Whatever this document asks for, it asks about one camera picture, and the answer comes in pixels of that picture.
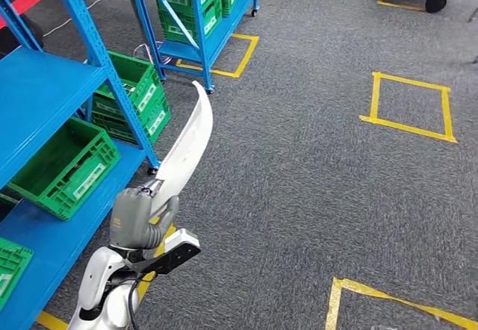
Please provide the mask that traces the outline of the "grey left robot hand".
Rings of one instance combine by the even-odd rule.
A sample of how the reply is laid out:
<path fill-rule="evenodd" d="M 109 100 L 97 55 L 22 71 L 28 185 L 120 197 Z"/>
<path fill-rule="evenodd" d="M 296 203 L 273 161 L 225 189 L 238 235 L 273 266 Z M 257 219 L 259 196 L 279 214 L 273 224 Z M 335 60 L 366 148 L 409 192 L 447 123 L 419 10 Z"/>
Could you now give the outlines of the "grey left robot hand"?
<path fill-rule="evenodd" d="M 159 202 L 159 180 L 128 187 L 117 194 L 110 217 L 109 244 L 126 250 L 159 246 L 179 210 L 179 197 Z"/>

